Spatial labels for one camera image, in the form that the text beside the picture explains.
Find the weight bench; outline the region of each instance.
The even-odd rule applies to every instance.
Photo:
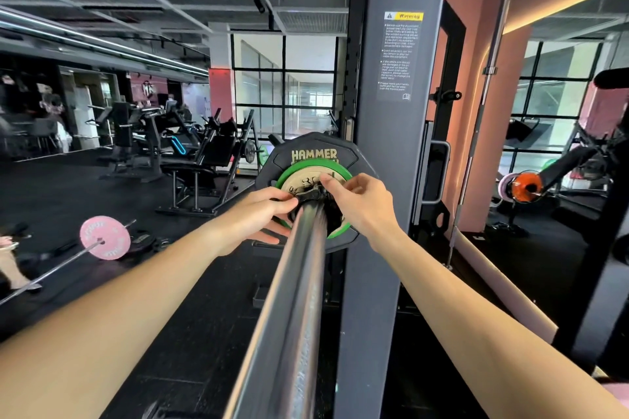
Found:
[[[253,142],[248,139],[252,132]],[[255,159],[252,156],[258,155],[259,158],[259,153],[253,110],[249,111],[247,120],[242,125],[236,125],[233,120],[222,123],[221,129],[204,140],[194,161],[162,164],[162,171],[172,178],[171,202],[169,207],[158,207],[155,211],[169,215],[215,216],[222,206],[247,190],[245,188],[229,196],[238,191],[238,186],[234,186],[234,178],[240,159],[246,157],[252,162]],[[219,174],[216,168],[229,168],[228,174]],[[225,178],[225,184],[221,188],[216,183],[219,177]],[[218,201],[211,208],[204,209],[199,206],[199,197],[215,197]],[[193,199],[192,204],[188,201],[190,198]]]

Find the hand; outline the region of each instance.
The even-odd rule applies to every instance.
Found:
[[[381,180],[366,174],[354,176],[344,185],[327,174],[319,179],[334,197],[345,219],[369,240],[374,250],[378,236],[399,230],[393,196]]]
[[[247,195],[243,200],[223,215],[208,222],[220,233],[221,249],[219,256],[231,254],[245,239],[260,240],[266,244],[278,244],[279,239],[262,229],[288,237],[291,229],[274,220],[273,216],[288,220],[287,214],[297,207],[297,199],[292,194],[277,188],[265,188]]]

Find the barbell on floor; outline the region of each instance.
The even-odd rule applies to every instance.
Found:
[[[105,215],[98,215],[87,219],[81,225],[79,234],[83,250],[74,254],[69,259],[64,260],[59,265],[52,267],[36,279],[31,280],[22,288],[13,291],[12,294],[5,296],[2,300],[0,300],[0,306],[12,300],[16,296],[21,295],[35,283],[39,283],[40,281],[48,278],[54,272],[61,270],[66,265],[71,264],[88,252],[90,252],[94,257],[102,260],[117,260],[121,258],[131,248],[131,236],[127,227],[134,223],[135,219],[130,221],[128,224],[123,225],[116,219]]]

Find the handle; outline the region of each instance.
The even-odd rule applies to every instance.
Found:
[[[433,201],[427,201],[427,200],[421,200],[421,204],[422,205],[435,205],[438,204],[439,202],[441,202],[441,199],[444,197],[444,189],[445,189],[445,174],[448,171],[448,163],[450,162],[450,143],[447,141],[435,141],[435,140],[431,140],[430,141],[430,145],[432,146],[433,144],[437,144],[437,145],[441,145],[441,146],[445,146],[445,162],[444,162],[444,170],[443,173],[441,175],[441,185],[439,185],[439,194],[437,195],[436,199]]]

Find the yellow warning header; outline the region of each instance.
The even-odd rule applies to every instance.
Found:
[[[421,22],[424,20],[423,12],[384,12],[385,20],[413,20]]]

